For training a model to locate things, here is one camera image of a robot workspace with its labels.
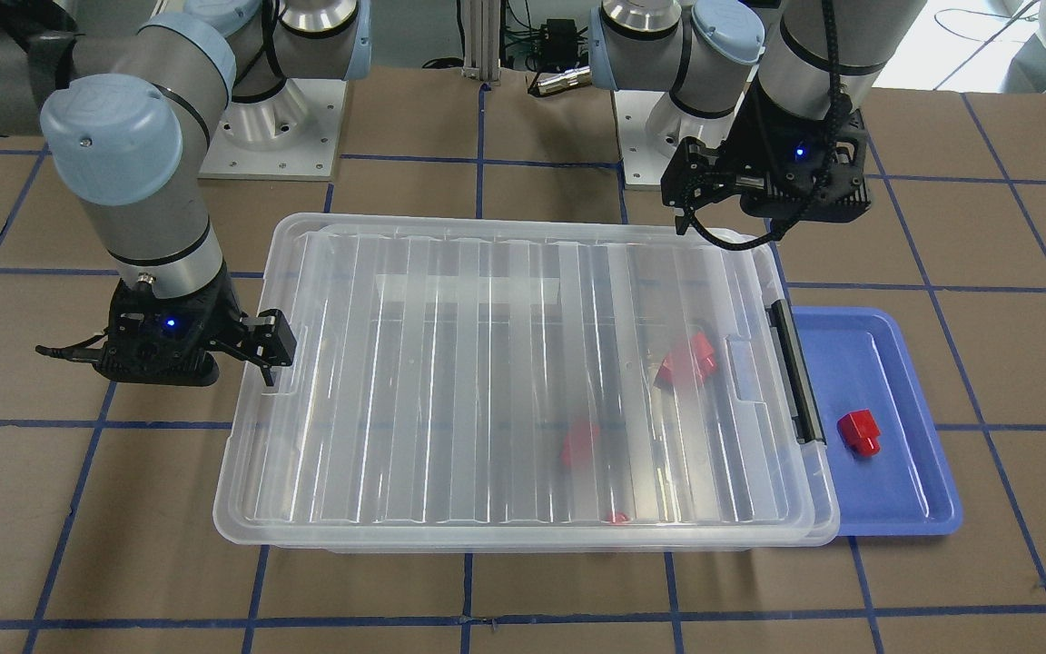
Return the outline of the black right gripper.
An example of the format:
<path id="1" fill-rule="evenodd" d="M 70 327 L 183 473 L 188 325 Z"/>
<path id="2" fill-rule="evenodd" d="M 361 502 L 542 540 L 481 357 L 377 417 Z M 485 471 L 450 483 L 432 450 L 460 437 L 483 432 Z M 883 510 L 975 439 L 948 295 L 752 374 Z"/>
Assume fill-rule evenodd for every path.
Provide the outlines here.
<path id="1" fill-rule="evenodd" d="M 214 355 L 256 365 L 266 388 L 291 367 L 296 338 L 282 310 L 245 324 L 232 278 L 215 276 L 190 294 L 154 297 L 150 279 L 118 281 L 103 332 L 72 346 L 37 346 L 49 359 L 90 365 L 113 382 L 206 388 L 219 380 Z"/>

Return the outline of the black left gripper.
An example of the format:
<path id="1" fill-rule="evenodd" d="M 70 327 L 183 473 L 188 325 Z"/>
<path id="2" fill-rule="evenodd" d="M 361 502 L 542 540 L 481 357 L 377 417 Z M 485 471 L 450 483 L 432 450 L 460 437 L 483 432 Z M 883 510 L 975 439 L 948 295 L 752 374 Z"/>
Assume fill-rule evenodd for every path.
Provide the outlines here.
<path id="1" fill-rule="evenodd" d="M 680 138 L 661 175 L 661 199 L 674 215 L 674 231 L 693 229 L 698 211 L 730 197 L 740 210 L 769 223 L 765 239 L 782 239 L 802 221 L 850 223 L 869 210 L 864 165 L 868 132 L 851 96 L 826 96 L 827 115 L 806 119 L 784 110 L 760 86 L 745 95 L 729 134 L 719 146 Z"/>

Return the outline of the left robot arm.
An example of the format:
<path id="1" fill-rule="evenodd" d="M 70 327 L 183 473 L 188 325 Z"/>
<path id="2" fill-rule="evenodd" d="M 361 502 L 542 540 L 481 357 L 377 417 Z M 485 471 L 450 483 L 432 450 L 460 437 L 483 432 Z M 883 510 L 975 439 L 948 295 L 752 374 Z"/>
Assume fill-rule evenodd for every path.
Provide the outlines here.
<path id="1" fill-rule="evenodd" d="M 872 206 L 861 106 L 922 1 L 602 1 L 594 86 L 658 92 L 677 234 L 731 252 Z"/>

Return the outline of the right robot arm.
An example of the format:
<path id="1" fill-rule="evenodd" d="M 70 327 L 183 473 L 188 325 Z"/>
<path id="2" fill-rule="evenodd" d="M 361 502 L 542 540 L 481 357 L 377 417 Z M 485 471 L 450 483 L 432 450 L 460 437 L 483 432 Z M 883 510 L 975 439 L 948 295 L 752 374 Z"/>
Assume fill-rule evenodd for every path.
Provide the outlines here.
<path id="1" fill-rule="evenodd" d="M 56 1 L 0 1 L 0 137 L 40 136 L 119 273 L 108 323 L 37 346 L 114 382 L 219 380 L 217 352 L 291 367 L 285 313 L 241 309 L 198 178 L 233 104 L 369 74 L 369 1 L 188 1 L 133 33 L 84 33 Z"/>

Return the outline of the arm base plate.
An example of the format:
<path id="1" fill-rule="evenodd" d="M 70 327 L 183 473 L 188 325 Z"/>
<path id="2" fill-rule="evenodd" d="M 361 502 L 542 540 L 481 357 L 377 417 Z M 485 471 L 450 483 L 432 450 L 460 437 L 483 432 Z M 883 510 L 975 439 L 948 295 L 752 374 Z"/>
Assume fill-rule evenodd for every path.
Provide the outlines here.
<path id="1" fill-rule="evenodd" d="M 735 113 L 702 119 L 682 112 L 668 92 L 615 91 L 616 133 L 628 189 L 657 191 L 673 154 L 684 137 L 703 146 L 725 141 Z"/>
<path id="2" fill-rule="evenodd" d="M 288 80 L 270 98 L 232 104 L 201 165 L 203 179 L 331 181 L 343 127 L 345 80 Z"/>

